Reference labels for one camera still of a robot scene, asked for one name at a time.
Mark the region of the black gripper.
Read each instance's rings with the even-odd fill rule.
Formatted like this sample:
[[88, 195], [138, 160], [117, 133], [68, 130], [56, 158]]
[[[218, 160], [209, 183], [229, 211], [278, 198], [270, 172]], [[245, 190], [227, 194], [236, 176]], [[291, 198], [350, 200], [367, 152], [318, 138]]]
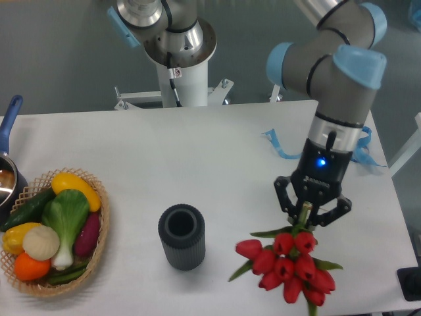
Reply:
[[[351, 200], [344, 197], [342, 180], [351, 160], [350, 151], [327, 150], [325, 147], [306, 139], [297, 169], [289, 176], [279, 176], [274, 181], [274, 188], [280, 207], [288, 215], [292, 225], [299, 223], [302, 206], [312, 204], [307, 219], [307, 228], [313, 231], [317, 226], [326, 227], [351, 211]], [[297, 203], [290, 200], [287, 187], [292, 184]], [[319, 214], [320, 207], [333, 199], [336, 206]]]

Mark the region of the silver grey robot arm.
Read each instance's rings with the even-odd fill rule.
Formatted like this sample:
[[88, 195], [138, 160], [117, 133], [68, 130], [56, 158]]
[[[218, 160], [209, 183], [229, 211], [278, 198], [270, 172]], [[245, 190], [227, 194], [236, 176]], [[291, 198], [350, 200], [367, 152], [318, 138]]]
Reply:
[[[361, 137], [381, 86], [386, 58], [373, 46], [384, 36], [381, 8], [353, 1], [298, 1], [317, 29], [304, 45], [281, 43], [270, 52], [266, 74], [275, 85], [304, 93], [318, 104], [298, 166], [274, 186], [291, 224], [312, 230], [351, 210], [341, 183], [351, 161], [370, 163]], [[214, 30], [198, 17], [195, 1], [116, 1], [107, 11], [119, 36], [142, 45], [155, 63], [164, 107], [210, 105], [208, 61]]]

